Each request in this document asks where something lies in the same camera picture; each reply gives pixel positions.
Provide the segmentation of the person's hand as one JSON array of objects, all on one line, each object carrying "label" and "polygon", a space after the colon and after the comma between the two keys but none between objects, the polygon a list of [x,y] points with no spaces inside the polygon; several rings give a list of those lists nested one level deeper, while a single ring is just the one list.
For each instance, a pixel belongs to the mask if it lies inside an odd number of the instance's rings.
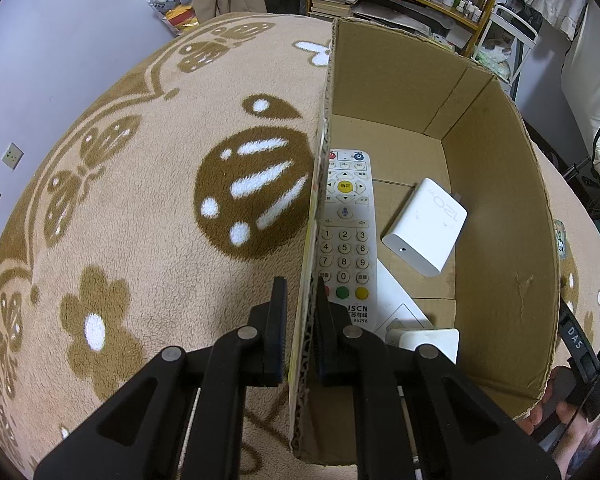
[{"label": "person's hand", "polygon": [[556,393],[554,393],[555,379],[563,378],[567,374],[571,374],[569,368],[564,366],[554,367],[550,372],[550,379],[546,384],[541,401],[532,408],[526,417],[516,420],[516,424],[526,434],[532,434],[540,426],[543,417],[550,413],[555,413],[559,422],[568,426],[562,440],[556,445],[552,454],[563,479],[567,477],[570,462],[592,426],[575,405],[559,400]]}]

